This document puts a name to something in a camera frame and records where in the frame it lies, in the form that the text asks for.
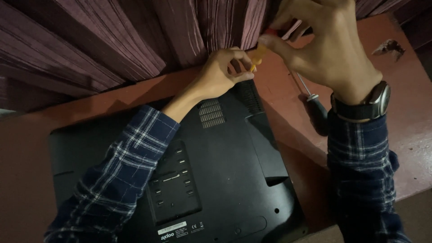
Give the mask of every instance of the screwdriver shaft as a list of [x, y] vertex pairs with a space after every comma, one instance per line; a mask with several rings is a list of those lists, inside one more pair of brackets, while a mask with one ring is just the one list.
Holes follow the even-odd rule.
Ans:
[[303, 82], [303, 79], [302, 79], [302, 77], [300, 76], [300, 74], [299, 73], [296, 73], [297, 74], [297, 76], [299, 77], [299, 79], [300, 79], [300, 81], [302, 82], [302, 84], [303, 84], [303, 86], [306, 88], [306, 91], [309, 93], [309, 95], [311, 96], [312, 94], [311, 94], [311, 92], [309, 91], [309, 89], [306, 87], [306, 84]]

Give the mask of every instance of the wristwatch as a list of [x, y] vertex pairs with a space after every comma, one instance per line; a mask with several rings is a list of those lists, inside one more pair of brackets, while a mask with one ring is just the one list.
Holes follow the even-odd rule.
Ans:
[[387, 111], [388, 101], [390, 99], [390, 86], [385, 81], [377, 84], [369, 94], [369, 98], [361, 105], [349, 106], [334, 97], [331, 94], [331, 107], [341, 118], [353, 122], [373, 120]]

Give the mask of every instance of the person's right hand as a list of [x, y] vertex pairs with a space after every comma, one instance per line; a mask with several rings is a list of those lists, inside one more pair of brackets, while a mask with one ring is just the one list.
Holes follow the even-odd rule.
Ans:
[[312, 26], [314, 39], [301, 49], [273, 35], [262, 35], [258, 41], [281, 56], [290, 70], [333, 89], [340, 101], [347, 105], [362, 103], [382, 74], [373, 67], [360, 43], [354, 0], [287, 1], [272, 25], [282, 25], [295, 17]]

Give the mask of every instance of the hand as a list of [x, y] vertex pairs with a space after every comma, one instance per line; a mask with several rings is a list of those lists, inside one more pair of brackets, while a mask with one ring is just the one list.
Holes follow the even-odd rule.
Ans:
[[[198, 77], [176, 95], [162, 112], [176, 122], [180, 122], [201, 100], [219, 97], [236, 83], [253, 79], [253, 73], [241, 71], [239, 61], [246, 70], [252, 67], [251, 59], [238, 47], [213, 52]], [[233, 74], [229, 69], [229, 63], [237, 74]]]
[[[251, 59], [238, 47], [213, 52], [188, 89], [196, 92], [201, 100], [211, 99], [223, 95], [238, 82], [253, 79], [253, 73], [241, 71], [239, 62], [246, 70], [252, 67]], [[229, 63], [234, 67], [236, 74], [232, 74], [228, 67]]]
[[288, 0], [281, 7], [275, 25], [293, 17], [300, 19], [312, 26], [314, 39], [301, 49], [272, 35], [263, 35], [258, 41], [281, 56], [292, 71], [333, 89], [342, 102], [362, 103], [382, 74], [360, 42], [354, 0]]

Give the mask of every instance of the person's left hand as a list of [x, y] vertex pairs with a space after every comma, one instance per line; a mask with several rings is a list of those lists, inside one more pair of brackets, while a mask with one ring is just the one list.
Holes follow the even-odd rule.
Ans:
[[[253, 79], [253, 73], [241, 71], [239, 62], [245, 70], [252, 67], [251, 59], [238, 47], [213, 52], [188, 89], [196, 92], [201, 100], [211, 99], [223, 95], [238, 82]], [[235, 74], [229, 69], [229, 63], [234, 67]]]

